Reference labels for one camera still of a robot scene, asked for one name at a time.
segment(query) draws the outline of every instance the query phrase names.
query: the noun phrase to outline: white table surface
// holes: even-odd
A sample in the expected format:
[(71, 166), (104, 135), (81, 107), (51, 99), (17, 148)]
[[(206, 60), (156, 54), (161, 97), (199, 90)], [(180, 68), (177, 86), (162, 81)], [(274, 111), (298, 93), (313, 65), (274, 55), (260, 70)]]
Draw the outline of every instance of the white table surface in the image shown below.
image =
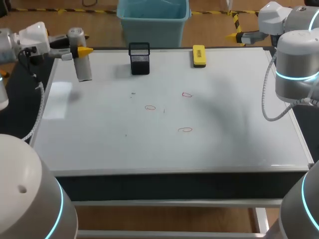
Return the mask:
[[(127, 51), (94, 51), (93, 80), (82, 83), (72, 61), (56, 60), (31, 145), (56, 176), (307, 171), (312, 158), (293, 112), (276, 122), (262, 115), (269, 52), (207, 49), (206, 58), (193, 68), (190, 49), (154, 50), (151, 73), (132, 76)], [(286, 107), (274, 72), (271, 117)]]

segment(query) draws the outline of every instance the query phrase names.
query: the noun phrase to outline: yellow eraser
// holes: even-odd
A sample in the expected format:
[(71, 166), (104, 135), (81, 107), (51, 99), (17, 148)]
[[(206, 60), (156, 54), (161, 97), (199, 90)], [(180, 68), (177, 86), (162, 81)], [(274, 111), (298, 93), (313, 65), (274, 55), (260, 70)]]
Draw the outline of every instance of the yellow eraser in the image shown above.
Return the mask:
[(206, 55), (204, 45), (193, 45), (194, 67), (206, 66)]

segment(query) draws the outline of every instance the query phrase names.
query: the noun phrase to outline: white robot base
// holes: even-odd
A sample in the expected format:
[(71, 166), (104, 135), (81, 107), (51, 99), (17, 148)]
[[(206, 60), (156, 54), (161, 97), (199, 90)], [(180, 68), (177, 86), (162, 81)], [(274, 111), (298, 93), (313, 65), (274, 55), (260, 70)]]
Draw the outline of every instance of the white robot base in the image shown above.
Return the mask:
[(0, 239), (76, 238), (69, 197), (25, 142), (0, 134)]

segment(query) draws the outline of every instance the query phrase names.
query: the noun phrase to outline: blue led ring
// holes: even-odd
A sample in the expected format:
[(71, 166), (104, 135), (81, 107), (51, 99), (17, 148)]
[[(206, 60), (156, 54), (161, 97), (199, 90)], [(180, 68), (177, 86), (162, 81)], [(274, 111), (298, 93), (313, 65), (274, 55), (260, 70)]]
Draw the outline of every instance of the blue led ring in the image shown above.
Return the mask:
[(58, 226), (58, 224), (59, 224), (59, 221), (60, 221), (60, 219), (61, 219), (61, 215), (62, 215), (62, 210), (63, 210), (63, 201), (64, 201), (64, 198), (63, 198), (63, 191), (62, 191), (62, 188), (61, 188), (61, 185), (59, 184), (59, 182), (58, 181), (56, 181), (57, 182), (57, 184), (59, 185), (59, 187), (60, 187), (60, 192), (61, 192), (61, 205), (60, 205), (60, 211), (59, 211), (59, 215), (58, 215), (58, 217), (57, 217), (57, 219), (56, 219), (56, 221), (55, 221), (55, 224), (53, 225), (53, 227), (52, 227), (52, 229), (51, 229), (51, 231), (49, 232), (49, 234), (45, 237), (45, 239), (49, 239), (51, 236), (52, 236), (52, 234), (53, 234), (53, 232), (54, 232), (54, 230), (56, 229), (56, 227)]
[(276, 74), (280, 76), (281, 78), (287, 79), (287, 80), (293, 80), (293, 81), (303, 81), (303, 80), (313, 80), (319, 75), (319, 72), (315, 73), (312, 76), (307, 76), (307, 77), (289, 77), (289, 76), (284, 76), (276, 71)]
[(306, 210), (306, 212), (308, 214), (308, 217), (310, 218), (310, 221), (313, 223), (314, 227), (317, 228), (317, 230), (319, 231), (319, 225), (315, 221), (313, 216), (311, 215), (311, 213), (309, 211), (309, 208), (307, 206), (307, 203), (306, 203), (306, 199), (305, 199), (305, 179), (306, 179), (307, 174), (304, 176), (304, 179), (303, 179), (303, 184), (302, 184), (302, 187), (301, 187), (301, 196), (302, 196), (302, 199), (303, 199), (304, 208), (305, 208), (305, 210)]
[(310, 25), (309, 25), (309, 29), (308, 29), (309, 31), (312, 30), (312, 28), (313, 28), (313, 23), (314, 23), (315, 18), (317, 17), (318, 14), (319, 14), (319, 10), (316, 11), (316, 13), (314, 14), (313, 18), (311, 19), (311, 22), (310, 22)]

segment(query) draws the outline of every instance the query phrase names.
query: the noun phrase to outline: plastic bin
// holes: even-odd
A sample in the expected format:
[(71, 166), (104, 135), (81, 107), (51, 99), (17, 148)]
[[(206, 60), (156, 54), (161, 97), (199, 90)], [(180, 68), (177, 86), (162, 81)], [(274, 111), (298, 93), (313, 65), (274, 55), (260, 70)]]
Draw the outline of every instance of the plastic bin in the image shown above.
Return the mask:
[(149, 42), (150, 47), (180, 47), (190, 16), (188, 0), (119, 0), (117, 8), (127, 45)]

